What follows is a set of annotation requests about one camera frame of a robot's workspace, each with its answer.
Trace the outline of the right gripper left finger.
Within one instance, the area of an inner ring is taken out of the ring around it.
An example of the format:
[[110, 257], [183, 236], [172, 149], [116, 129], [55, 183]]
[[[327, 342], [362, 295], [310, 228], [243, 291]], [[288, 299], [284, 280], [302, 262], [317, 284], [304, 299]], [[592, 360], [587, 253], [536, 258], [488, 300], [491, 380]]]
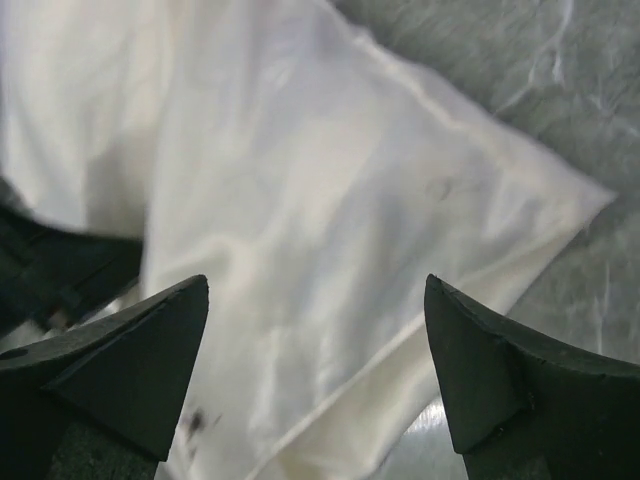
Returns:
[[4, 479], [151, 479], [175, 435], [208, 314], [192, 276], [1, 355]]

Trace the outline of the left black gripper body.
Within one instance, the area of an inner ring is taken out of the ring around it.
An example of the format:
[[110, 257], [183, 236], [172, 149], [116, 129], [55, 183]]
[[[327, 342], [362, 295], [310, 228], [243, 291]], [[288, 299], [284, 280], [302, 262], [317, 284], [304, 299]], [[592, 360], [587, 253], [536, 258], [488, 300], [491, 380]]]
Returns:
[[59, 230], [1, 208], [1, 331], [88, 321], [139, 278], [143, 243]]

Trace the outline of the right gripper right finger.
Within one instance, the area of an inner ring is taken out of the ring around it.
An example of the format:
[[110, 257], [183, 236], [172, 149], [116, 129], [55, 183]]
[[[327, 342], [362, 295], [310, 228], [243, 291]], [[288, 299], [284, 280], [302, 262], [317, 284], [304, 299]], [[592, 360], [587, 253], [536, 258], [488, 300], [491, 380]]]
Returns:
[[434, 275], [424, 310], [469, 478], [638, 478], [638, 366], [521, 325]]

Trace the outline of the cream pillowcase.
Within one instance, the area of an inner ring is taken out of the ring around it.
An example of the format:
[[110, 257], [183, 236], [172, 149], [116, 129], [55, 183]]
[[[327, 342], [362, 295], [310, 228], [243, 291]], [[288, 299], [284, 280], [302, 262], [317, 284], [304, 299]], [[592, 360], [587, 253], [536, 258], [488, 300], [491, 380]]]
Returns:
[[437, 275], [508, 311], [611, 191], [326, 1], [5, 1], [1, 171], [203, 274], [172, 479], [362, 479], [435, 396]]

